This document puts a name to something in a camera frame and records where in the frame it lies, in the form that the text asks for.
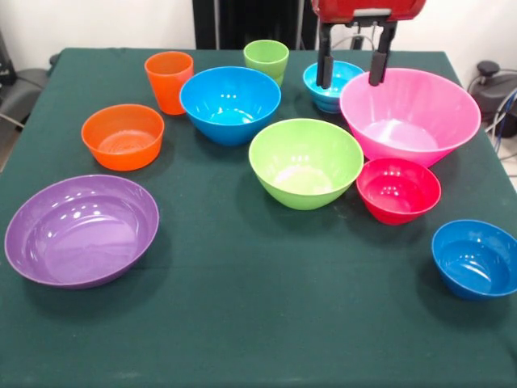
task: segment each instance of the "dark green cloth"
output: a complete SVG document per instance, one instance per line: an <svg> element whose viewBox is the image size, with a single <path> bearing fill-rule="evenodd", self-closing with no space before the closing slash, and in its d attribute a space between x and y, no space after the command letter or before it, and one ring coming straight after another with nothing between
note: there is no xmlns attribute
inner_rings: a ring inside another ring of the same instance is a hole
<svg viewBox="0 0 517 388"><path fill-rule="evenodd" d="M0 230L31 195L74 175L113 174L81 126L117 103L156 108L144 71L155 50L66 49L0 176ZM195 70L243 65L195 51ZM370 53L336 53L367 69ZM291 53L274 120L320 113ZM391 66L457 81L443 53L393 53ZM516 195L484 133L432 170L438 206L408 225L375 221L355 188L311 212L287 209L254 177L247 146L225 148L165 116L142 184L162 215L126 275L97 289L36 285L0 258L0 386L517 386L517 297L463 302L442 284L431 236L476 218L517 234Z"/></svg>

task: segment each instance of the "green cup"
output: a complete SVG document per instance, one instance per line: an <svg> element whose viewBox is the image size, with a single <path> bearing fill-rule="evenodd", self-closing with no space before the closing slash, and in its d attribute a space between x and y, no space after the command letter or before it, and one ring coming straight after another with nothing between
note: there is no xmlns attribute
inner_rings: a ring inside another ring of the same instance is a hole
<svg viewBox="0 0 517 388"><path fill-rule="evenodd" d="M244 48L246 67L269 75L279 86L282 86L288 59L289 49L276 40L256 40Z"/></svg>

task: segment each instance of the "bowl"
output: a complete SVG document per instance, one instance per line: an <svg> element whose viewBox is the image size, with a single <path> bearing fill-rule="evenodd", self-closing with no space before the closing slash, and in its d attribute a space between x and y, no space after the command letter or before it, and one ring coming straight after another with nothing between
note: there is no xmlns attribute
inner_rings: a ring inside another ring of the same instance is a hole
<svg viewBox="0 0 517 388"><path fill-rule="evenodd" d="M401 158L431 166L469 141L481 113L454 82L411 69L387 69L379 86L369 73L352 79L340 108L368 159Z"/></svg>
<svg viewBox="0 0 517 388"><path fill-rule="evenodd" d="M82 141L102 166L131 171L150 164L160 153L165 124L160 114L138 104L101 109L82 126Z"/></svg>
<svg viewBox="0 0 517 388"><path fill-rule="evenodd" d="M42 285L102 285L136 263L158 219L142 186L111 175L77 176L38 192L16 212L6 232L7 261Z"/></svg>
<svg viewBox="0 0 517 388"><path fill-rule="evenodd" d="M239 146L269 124L281 93L264 73L228 66L196 74L179 98L193 125L206 137L223 146Z"/></svg>
<svg viewBox="0 0 517 388"><path fill-rule="evenodd" d="M431 249L443 281L457 297L483 300L517 290L517 242L497 226L449 222L436 231Z"/></svg>
<svg viewBox="0 0 517 388"><path fill-rule="evenodd" d="M320 111L339 113L339 96L343 87L354 77L364 73L363 69L348 62L334 61L332 83L328 89L316 86L317 63L312 64L304 72L304 84L313 102Z"/></svg>
<svg viewBox="0 0 517 388"><path fill-rule="evenodd" d="M356 184L372 216L388 225L405 224L429 212L442 193L429 169L396 158L367 162Z"/></svg>
<svg viewBox="0 0 517 388"><path fill-rule="evenodd" d="M354 182L363 151L345 130L321 120L279 121L251 142L250 164L281 204L310 210L329 204Z"/></svg>

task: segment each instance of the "cup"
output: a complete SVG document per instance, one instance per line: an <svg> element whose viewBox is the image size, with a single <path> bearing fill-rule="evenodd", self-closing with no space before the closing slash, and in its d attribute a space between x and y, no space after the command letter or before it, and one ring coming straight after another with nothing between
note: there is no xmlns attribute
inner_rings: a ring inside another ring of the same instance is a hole
<svg viewBox="0 0 517 388"><path fill-rule="evenodd" d="M183 84L194 75L192 57L179 51L158 53L145 61L145 71L162 112L167 115L185 113L179 102L179 92Z"/></svg>
<svg viewBox="0 0 517 388"><path fill-rule="evenodd" d="M276 40L255 40L244 48L246 67L269 75L279 86L282 86L288 59L289 49Z"/></svg>

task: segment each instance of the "orange bowl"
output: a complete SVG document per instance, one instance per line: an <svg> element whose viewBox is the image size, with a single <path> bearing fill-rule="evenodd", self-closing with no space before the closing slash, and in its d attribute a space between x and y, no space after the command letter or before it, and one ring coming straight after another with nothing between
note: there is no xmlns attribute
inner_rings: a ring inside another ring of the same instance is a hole
<svg viewBox="0 0 517 388"><path fill-rule="evenodd" d="M164 129L158 112L144 105L123 104L91 115L81 135L101 165L131 171L147 166L158 156Z"/></svg>

